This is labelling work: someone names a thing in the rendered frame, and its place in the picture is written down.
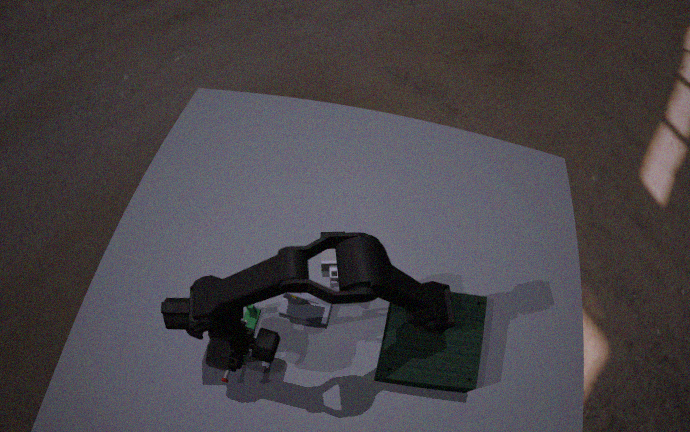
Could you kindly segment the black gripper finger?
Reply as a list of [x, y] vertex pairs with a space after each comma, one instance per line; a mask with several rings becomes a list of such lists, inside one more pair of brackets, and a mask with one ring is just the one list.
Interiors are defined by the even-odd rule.
[[[253, 333], [253, 338], [254, 338], [254, 334], [255, 334], [254, 329], [252, 329], [252, 333]], [[239, 349], [240, 354], [246, 355], [248, 352], [249, 352], [249, 349], [242, 348], [242, 347]]]

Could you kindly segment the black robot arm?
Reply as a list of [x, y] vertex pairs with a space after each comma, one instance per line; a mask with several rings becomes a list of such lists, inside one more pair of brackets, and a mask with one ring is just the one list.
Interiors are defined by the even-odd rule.
[[[339, 291], [309, 280], [307, 259], [326, 249], [336, 251]], [[199, 278], [190, 287], [189, 298], [165, 298], [161, 313], [167, 329], [199, 333], [212, 329], [225, 335], [244, 317], [243, 307], [286, 292], [309, 293], [331, 304], [384, 299], [404, 308], [415, 329], [439, 336], [456, 325], [449, 285], [417, 282], [391, 264], [376, 237], [360, 232], [329, 233], [307, 246], [282, 247], [276, 256], [224, 279]], [[209, 367], [234, 372], [242, 368], [240, 341], [208, 336]]]

